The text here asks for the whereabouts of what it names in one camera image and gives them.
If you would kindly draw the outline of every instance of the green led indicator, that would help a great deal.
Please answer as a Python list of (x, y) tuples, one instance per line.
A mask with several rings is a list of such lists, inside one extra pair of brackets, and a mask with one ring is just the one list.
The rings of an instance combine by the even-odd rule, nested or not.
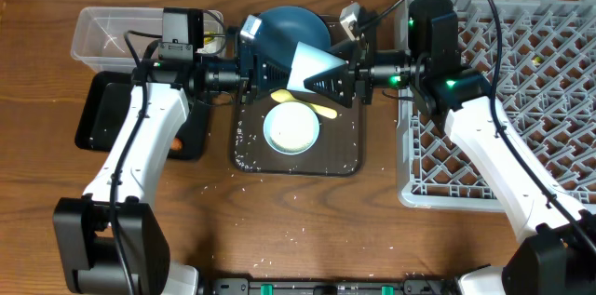
[(391, 76), (389, 77), (389, 85), (396, 86), (401, 81), (400, 76)]

